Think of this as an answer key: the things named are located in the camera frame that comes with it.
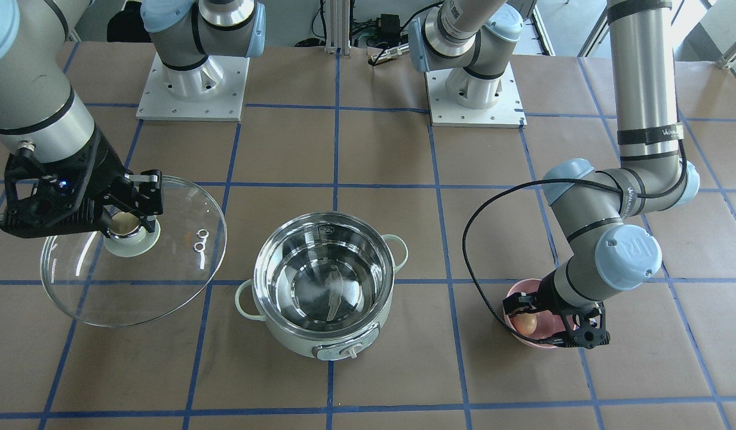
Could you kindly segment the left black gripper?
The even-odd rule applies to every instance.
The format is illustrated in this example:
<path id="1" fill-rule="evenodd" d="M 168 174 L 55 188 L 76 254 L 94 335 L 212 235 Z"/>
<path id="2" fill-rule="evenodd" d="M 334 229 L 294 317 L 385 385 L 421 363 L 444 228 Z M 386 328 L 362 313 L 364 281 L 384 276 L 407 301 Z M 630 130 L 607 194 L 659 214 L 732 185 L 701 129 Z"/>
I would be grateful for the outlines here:
<path id="1" fill-rule="evenodd" d="M 553 281 L 541 281 L 538 292 L 513 292 L 502 300 L 504 315 L 516 316 L 550 311 L 562 318 L 564 327 L 551 327 L 540 335 L 549 348 L 585 348 L 608 345 L 605 303 L 577 307 L 562 299 Z"/>

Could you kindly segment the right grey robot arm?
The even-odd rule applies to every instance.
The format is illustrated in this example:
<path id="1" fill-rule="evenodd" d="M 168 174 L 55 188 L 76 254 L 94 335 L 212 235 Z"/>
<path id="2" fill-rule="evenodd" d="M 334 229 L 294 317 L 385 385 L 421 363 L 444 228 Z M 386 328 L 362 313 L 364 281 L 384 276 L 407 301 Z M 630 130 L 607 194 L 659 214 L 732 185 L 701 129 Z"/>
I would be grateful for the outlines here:
<path id="1" fill-rule="evenodd" d="M 7 206 L 0 229 L 21 238 L 116 233 L 109 210 L 157 234 L 160 170 L 124 167 L 55 62 L 87 1 L 0 1 L 0 142 Z M 141 119 L 240 117 L 248 60 L 265 46 L 259 1 L 144 1 L 156 49 Z"/>

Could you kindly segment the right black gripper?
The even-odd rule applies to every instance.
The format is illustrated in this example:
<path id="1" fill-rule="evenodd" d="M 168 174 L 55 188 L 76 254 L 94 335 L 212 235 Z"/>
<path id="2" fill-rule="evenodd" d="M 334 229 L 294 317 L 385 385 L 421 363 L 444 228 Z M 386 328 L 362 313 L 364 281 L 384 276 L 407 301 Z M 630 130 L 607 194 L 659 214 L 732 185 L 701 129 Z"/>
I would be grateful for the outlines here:
<path id="1" fill-rule="evenodd" d="M 20 149 L 5 166 L 7 209 L 1 229 L 19 238 L 154 232 L 157 216 L 164 213 L 161 171 L 125 172 L 98 128 L 81 150 L 60 161 L 40 163 Z M 109 206 L 121 210 L 112 217 L 104 210 L 106 194 Z"/>

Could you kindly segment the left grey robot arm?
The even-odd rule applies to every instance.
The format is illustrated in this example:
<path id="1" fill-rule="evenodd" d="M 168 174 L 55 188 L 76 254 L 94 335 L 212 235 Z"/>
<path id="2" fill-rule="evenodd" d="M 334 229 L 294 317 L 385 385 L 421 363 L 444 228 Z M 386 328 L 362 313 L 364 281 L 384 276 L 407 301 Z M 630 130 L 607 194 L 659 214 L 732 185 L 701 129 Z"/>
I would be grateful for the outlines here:
<path id="1" fill-rule="evenodd" d="M 668 43 L 670 1 L 609 1 L 620 167 L 595 169 L 575 158 L 540 185 L 573 254 L 533 292 L 505 297 L 496 320 L 532 345 L 607 345 L 605 300 L 658 272 L 657 240 L 629 217 L 668 210 L 695 198 L 700 177 L 685 155 L 677 118 L 674 58 Z M 443 100 L 466 113 L 504 98 L 504 81 L 523 20 L 504 1 L 444 1 L 408 21 L 417 71 L 448 70 Z"/>

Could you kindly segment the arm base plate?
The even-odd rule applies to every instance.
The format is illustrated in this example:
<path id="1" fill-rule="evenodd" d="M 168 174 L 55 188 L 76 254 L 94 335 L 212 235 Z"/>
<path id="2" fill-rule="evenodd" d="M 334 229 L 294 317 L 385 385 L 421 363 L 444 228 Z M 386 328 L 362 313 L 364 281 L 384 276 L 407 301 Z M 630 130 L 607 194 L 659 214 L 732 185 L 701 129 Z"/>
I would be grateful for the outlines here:
<path id="1" fill-rule="evenodd" d="M 145 121 L 238 122 L 250 60 L 210 56 L 189 71 L 172 70 L 155 56 L 137 108 Z"/>
<path id="2" fill-rule="evenodd" d="M 431 125 L 519 128 L 527 124 L 512 65 L 496 79 L 463 68 L 425 73 Z"/>

